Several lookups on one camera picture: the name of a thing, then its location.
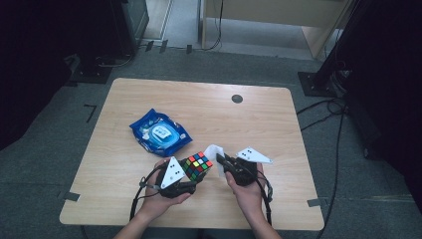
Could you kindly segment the black stand base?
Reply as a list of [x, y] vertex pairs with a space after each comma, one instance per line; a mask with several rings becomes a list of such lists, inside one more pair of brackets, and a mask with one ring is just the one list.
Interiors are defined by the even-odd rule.
[[65, 63], [72, 72], [67, 86], [72, 87], [78, 83], [105, 84], [111, 72], [111, 67], [101, 66], [95, 57], [71, 55], [65, 59]]

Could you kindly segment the dark curtain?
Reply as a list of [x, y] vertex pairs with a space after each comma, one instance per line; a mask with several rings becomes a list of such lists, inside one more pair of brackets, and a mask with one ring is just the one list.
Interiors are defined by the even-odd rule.
[[370, 153], [399, 171], [422, 213], [422, 0], [362, 0], [347, 91], [375, 126]]
[[71, 75], [43, 0], [0, 0], [0, 150], [22, 137]]

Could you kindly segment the colourful puzzle cube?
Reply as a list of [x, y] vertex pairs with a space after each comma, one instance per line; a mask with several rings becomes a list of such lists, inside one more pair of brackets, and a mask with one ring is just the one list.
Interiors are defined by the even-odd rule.
[[200, 151], [181, 160], [185, 175], [191, 180], [200, 183], [206, 176], [213, 163]]

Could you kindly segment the black metal stand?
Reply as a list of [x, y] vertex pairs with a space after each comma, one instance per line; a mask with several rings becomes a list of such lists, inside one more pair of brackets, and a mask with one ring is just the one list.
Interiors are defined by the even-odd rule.
[[337, 32], [335, 44], [316, 73], [298, 72], [304, 94], [313, 97], [335, 97], [331, 77], [337, 71], [347, 67], [345, 53], [346, 43], [352, 30], [357, 26], [362, 14], [365, 0], [350, 0], [347, 10], [343, 11], [341, 20], [344, 20], [342, 31]]

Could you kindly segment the person's left hand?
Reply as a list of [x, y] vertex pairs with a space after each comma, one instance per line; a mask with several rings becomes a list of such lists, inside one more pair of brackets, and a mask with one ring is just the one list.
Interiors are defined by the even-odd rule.
[[190, 196], [190, 193], [183, 193], [175, 198], [167, 198], [163, 197], [156, 189], [147, 187], [142, 205], [134, 215], [134, 220], [150, 223], [165, 213], [171, 206], [183, 203]]

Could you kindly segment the person's right hand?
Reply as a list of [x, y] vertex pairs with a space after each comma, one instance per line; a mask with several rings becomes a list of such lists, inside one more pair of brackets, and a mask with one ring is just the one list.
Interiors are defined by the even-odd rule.
[[266, 186], [266, 181], [259, 178], [258, 182], [240, 186], [229, 171], [225, 173], [225, 176], [247, 221], [265, 221], [266, 217], [262, 209], [262, 189]]

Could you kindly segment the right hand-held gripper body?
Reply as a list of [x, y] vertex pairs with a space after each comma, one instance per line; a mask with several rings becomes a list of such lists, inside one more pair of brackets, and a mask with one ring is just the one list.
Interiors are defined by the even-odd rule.
[[246, 147], [236, 153], [234, 163], [228, 171], [233, 175], [235, 182], [240, 186], [250, 185], [258, 177], [258, 163], [272, 163], [273, 161], [253, 149]]

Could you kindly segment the person's dark clothing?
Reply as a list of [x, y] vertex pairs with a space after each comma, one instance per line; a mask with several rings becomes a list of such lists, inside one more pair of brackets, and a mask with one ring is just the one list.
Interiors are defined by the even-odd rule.
[[148, 228], [142, 239], [255, 239], [251, 230]]

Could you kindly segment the white wet wipe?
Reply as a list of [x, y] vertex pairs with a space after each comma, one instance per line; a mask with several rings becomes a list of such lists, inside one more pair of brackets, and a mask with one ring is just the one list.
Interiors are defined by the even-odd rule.
[[224, 177], [224, 167], [221, 163], [217, 161], [218, 156], [224, 156], [224, 149], [216, 144], [210, 144], [205, 150], [204, 155], [213, 162], [213, 164], [216, 166], [219, 176]]

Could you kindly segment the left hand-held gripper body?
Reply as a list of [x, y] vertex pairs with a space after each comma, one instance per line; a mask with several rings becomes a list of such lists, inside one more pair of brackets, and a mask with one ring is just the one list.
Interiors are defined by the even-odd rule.
[[181, 179], [185, 176], [185, 172], [179, 161], [172, 156], [168, 161], [162, 164], [156, 185], [161, 196], [167, 198], [175, 198], [185, 192], [180, 187]]

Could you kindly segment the blue wet wipes packet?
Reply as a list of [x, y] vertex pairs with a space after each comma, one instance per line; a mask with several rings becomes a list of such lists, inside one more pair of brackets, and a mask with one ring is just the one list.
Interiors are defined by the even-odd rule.
[[168, 115], [149, 110], [130, 126], [137, 142], [148, 152], [167, 157], [192, 141], [191, 136]]

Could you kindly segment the dark glass cabinet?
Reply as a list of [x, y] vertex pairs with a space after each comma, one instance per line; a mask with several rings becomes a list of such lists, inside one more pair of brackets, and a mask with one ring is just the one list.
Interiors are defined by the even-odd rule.
[[122, 56], [133, 56], [149, 22], [146, 0], [110, 0], [110, 6], [118, 52]]

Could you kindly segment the light wooden cabinet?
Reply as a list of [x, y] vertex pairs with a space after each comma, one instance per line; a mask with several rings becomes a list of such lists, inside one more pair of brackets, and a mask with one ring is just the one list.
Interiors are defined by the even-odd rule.
[[205, 48], [207, 19], [252, 21], [301, 26], [314, 58], [335, 29], [347, 22], [354, 0], [199, 0], [202, 2], [201, 47]]

